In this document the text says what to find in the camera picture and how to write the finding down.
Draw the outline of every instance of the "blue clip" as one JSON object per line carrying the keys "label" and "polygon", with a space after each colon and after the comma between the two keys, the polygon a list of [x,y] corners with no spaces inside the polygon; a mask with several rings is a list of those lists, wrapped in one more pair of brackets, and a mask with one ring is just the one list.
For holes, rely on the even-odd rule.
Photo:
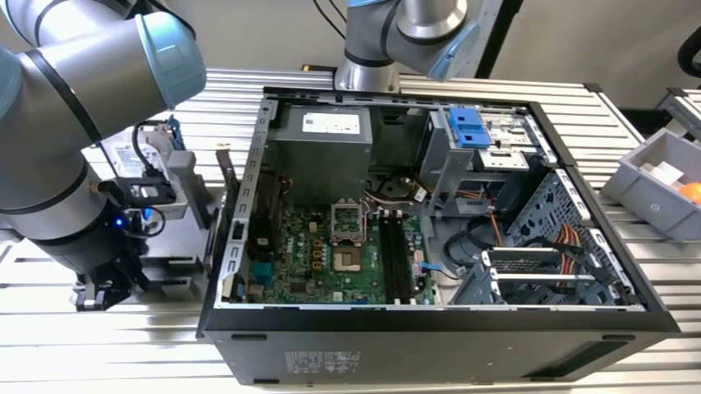
{"label": "blue clip", "polygon": [[458,137],[456,145],[461,148],[488,149],[490,135],[482,124],[482,117],[474,108],[450,108],[449,123]]}
{"label": "blue clip", "polygon": [[187,150],[186,141],[183,141],[183,134],[181,133],[181,122],[171,115],[169,118],[169,126],[171,127],[171,134],[174,135],[174,148],[175,150]]}
{"label": "blue clip", "polygon": [[420,263],[421,269],[429,269],[430,271],[442,271],[442,267],[438,264]]}

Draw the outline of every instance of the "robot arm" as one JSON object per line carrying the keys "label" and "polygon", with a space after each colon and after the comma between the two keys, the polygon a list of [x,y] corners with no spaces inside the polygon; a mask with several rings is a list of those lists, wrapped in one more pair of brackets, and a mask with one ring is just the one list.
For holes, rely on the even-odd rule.
{"label": "robot arm", "polygon": [[396,61],[434,80],[452,79],[480,32],[466,13],[466,0],[349,0],[337,89],[398,93]]}
{"label": "robot arm", "polygon": [[[202,91],[202,54],[175,16],[125,21],[118,0],[0,0],[0,7],[35,47],[18,55],[0,48],[0,223],[78,273],[79,309],[107,309],[134,284],[149,287],[145,242],[122,227],[125,204],[97,187],[81,150]],[[394,61],[438,80],[457,74],[478,33],[466,0],[349,7],[338,89],[400,91]]]}
{"label": "robot arm", "polygon": [[202,91],[202,54],[165,12],[125,21],[93,0],[0,7],[38,47],[0,48],[0,222],[78,273],[83,308],[106,309],[149,282],[143,240],[115,225],[122,207],[97,190],[81,149]]}

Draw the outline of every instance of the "green circuit board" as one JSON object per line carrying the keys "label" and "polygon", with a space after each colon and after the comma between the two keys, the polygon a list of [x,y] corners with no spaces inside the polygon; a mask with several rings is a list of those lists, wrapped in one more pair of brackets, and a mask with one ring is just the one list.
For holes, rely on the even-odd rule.
{"label": "green circuit board", "polygon": [[[426,251],[421,241],[417,218],[405,220],[409,245]],[[381,261],[381,231],[377,218],[369,218],[368,237],[364,246],[332,245],[332,207],[312,209],[289,208],[283,212],[281,248],[273,262],[273,284],[253,296],[253,302],[267,304],[334,303],[380,305],[386,304]],[[340,254],[353,250],[360,253],[360,267],[340,264]],[[420,275],[414,267],[414,252],[408,252],[406,263],[412,272],[412,283]],[[416,291],[417,304],[433,304],[434,296],[430,276],[425,276],[424,291]]]}

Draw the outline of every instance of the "orange object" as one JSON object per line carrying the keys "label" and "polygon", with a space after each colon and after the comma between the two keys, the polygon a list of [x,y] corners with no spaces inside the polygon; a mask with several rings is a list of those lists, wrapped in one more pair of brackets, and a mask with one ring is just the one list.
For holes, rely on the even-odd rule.
{"label": "orange object", "polygon": [[681,186],[680,193],[692,199],[695,203],[701,204],[701,182]]}

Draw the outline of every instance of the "power supply label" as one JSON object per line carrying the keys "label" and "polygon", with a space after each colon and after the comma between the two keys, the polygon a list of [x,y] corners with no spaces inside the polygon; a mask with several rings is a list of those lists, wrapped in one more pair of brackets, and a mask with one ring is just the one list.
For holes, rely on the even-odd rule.
{"label": "power supply label", "polygon": [[306,113],[302,131],[306,133],[361,134],[361,116],[352,113]]}
{"label": "power supply label", "polygon": [[286,351],[289,373],[356,373],[360,351]]}

